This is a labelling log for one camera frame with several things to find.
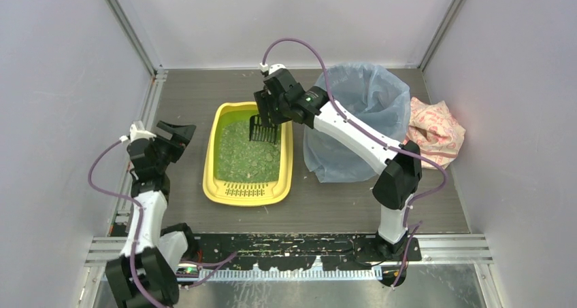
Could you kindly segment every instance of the slotted litter scoop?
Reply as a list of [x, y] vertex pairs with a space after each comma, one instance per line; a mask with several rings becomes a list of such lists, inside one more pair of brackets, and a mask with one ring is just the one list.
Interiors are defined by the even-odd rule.
[[259, 115], [250, 117], [249, 141], [267, 141], [276, 144], [278, 138], [278, 125], [263, 126]]

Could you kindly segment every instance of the cable connector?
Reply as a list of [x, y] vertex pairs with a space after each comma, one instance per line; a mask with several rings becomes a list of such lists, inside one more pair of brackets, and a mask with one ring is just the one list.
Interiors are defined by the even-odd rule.
[[269, 65], [266, 63], [259, 63], [259, 69], [261, 70], [261, 73], [267, 73], [269, 71]]

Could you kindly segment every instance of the blue plastic bag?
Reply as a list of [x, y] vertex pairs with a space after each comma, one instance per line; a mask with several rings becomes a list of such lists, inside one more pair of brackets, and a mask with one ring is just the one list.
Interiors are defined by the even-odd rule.
[[[328, 74], [333, 95], [345, 109], [383, 135], [405, 139], [411, 114], [407, 84], [369, 63], [343, 63]], [[325, 89], [322, 74], [315, 86]], [[310, 128], [305, 128], [303, 152], [307, 168], [320, 182], [359, 182], [376, 175], [343, 144]]]

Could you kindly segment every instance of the gray wooden floor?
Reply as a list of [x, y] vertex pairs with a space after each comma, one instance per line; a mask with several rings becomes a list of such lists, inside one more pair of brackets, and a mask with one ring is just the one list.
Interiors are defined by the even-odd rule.
[[[291, 70], [307, 89], [320, 70]], [[422, 73], [392, 69], [409, 85], [412, 96], [429, 102]], [[295, 159], [291, 193], [280, 203], [264, 207], [232, 207], [213, 203], [203, 193], [202, 175], [210, 128], [216, 109], [225, 102], [253, 101], [262, 77], [251, 70], [174, 70], [161, 93], [157, 120], [196, 124], [197, 130], [182, 155], [168, 169], [169, 206], [163, 225], [187, 222], [193, 232], [323, 233], [375, 232], [380, 208], [370, 188], [375, 180], [353, 184], [320, 184], [303, 161], [303, 126], [293, 124]], [[423, 171], [419, 192], [442, 181], [438, 171]], [[442, 191], [415, 204], [410, 223], [423, 220], [422, 233], [468, 233], [465, 216], [449, 180]]]

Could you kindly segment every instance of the scratched metal surface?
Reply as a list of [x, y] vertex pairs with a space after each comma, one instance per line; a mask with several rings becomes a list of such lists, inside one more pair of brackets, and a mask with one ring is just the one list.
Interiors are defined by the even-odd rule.
[[[291, 70], [305, 88], [320, 70]], [[392, 69], [410, 87], [412, 96], [429, 102], [418, 69]], [[169, 205], [163, 226], [186, 222], [194, 232], [224, 233], [353, 233], [374, 232], [380, 206], [370, 188], [376, 178], [351, 184], [320, 184], [303, 159], [303, 126], [293, 124], [294, 151], [291, 193], [267, 207], [232, 207], [213, 203], [202, 190], [206, 147], [216, 109], [225, 102], [254, 101], [263, 87], [262, 76], [251, 70], [169, 71], [157, 119], [174, 124], [196, 124], [195, 135], [182, 158], [168, 168]], [[423, 171], [419, 192], [439, 185], [438, 171]], [[422, 233], [468, 233], [469, 229], [452, 178], [447, 187], [414, 206], [409, 223], [423, 220]]]
[[[115, 307], [107, 282], [95, 308]], [[485, 308], [472, 265], [419, 265], [395, 289], [378, 281], [208, 282], [180, 291], [177, 308]]]

